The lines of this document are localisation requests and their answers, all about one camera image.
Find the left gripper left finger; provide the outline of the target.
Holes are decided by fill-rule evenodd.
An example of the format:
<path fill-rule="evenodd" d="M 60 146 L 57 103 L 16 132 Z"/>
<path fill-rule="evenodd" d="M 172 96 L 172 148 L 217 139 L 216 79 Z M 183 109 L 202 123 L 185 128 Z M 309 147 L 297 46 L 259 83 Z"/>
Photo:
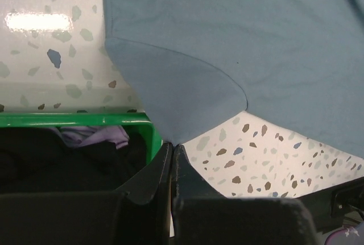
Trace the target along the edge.
<path fill-rule="evenodd" d="M 168 244 L 172 145 L 109 192 L 1 196 L 2 244 Z"/>

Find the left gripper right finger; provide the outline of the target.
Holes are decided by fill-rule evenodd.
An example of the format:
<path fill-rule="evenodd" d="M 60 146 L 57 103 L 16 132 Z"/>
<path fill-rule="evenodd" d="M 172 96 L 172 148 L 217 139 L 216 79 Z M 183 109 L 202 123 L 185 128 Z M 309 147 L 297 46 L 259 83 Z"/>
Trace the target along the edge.
<path fill-rule="evenodd" d="M 318 244 L 311 214 L 290 198 L 227 198 L 174 150 L 175 244 Z"/>

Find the blue t-shirt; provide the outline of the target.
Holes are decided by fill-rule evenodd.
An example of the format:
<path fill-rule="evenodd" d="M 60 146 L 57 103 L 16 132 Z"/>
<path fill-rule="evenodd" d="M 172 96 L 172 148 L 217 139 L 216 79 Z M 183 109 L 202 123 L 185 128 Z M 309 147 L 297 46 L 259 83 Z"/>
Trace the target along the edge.
<path fill-rule="evenodd" d="M 363 156 L 363 0 L 104 0 L 104 17 L 164 140 L 246 111 Z"/>

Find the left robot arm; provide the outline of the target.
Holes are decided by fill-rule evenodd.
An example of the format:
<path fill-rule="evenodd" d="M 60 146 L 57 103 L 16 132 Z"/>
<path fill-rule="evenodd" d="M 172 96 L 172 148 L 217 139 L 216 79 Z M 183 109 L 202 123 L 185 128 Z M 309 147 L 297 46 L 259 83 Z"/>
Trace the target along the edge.
<path fill-rule="evenodd" d="M 297 199 L 226 198 L 165 143 L 112 192 L 1 196 L 2 244 L 317 244 L 363 213 L 363 179 Z"/>

